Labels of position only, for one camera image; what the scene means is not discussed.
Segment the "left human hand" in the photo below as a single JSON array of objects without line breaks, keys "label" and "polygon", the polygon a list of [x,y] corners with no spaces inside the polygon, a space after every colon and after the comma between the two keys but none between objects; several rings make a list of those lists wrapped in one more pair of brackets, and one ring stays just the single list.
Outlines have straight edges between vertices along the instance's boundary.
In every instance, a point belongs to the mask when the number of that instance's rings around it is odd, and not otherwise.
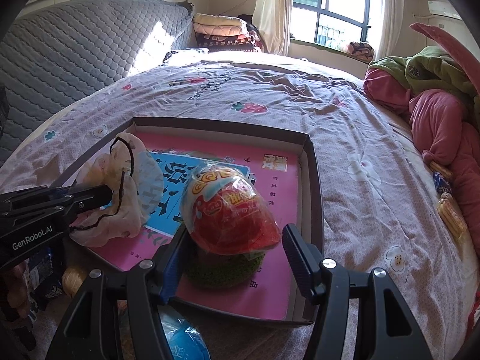
[{"label": "left human hand", "polygon": [[13,267],[5,276],[8,288],[8,304],[12,309],[18,312],[19,317],[22,320],[27,318],[30,311],[29,294],[24,280],[24,272],[26,271],[26,267],[26,262],[22,262],[21,264]]}]

